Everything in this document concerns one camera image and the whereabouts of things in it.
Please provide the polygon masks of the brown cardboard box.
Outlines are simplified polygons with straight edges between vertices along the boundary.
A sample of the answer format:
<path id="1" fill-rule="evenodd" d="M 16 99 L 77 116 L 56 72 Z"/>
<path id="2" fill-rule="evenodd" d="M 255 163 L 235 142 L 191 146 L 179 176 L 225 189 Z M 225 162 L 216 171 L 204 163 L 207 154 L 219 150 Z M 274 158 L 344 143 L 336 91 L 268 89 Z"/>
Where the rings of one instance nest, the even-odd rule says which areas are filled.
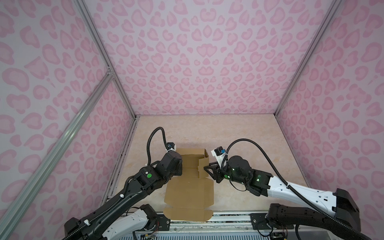
<path id="1" fill-rule="evenodd" d="M 214 181 L 204 167 L 210 163 L 205 149 L 177 149 L 182 157 L 182 175 L 167 183 L 164 215 L 173 221 L 206 222 L 214 212 Z"/>

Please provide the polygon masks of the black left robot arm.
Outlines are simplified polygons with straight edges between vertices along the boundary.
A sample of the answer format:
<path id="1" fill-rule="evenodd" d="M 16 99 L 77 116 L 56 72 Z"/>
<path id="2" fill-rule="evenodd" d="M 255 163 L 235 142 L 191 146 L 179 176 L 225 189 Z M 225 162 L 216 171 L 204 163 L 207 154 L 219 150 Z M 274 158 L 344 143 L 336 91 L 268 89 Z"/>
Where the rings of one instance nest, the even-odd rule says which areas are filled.
<path id="1" fill-rule="evenodd" d="M 100 208 L 81 218 L 65 223 L 65 240 L 102 240 L 106 230 L 136 203 L 160 189 L 173 176 L 182 174 L 182 157 L 170 150 L 153 164 L 129 177 L 123 189 Z"/>

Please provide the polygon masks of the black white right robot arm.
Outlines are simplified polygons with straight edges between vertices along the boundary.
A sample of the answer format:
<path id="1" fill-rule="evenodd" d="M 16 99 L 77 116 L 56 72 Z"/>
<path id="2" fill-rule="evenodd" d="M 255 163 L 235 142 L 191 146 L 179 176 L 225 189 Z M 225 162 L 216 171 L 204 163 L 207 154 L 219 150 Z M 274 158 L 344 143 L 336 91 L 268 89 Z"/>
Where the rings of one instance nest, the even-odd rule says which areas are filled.
<path id="1" fill-rule="evenodd" d="M 316 227 L 330 231 L 343 240 L 362 240 L 360 210 L 351 194 L 343 189 L 335 192 L 311 189 L 284 183 L 279 177 L 251 168 L 240 156 L 210 163 L 204 170 L 217 182 L 226 179 L 245 186 L 259 197 L 283 199 L 298 204 L 288 207 L 271 204 L 267 223 L 275 228 L 294 225 Z"/>

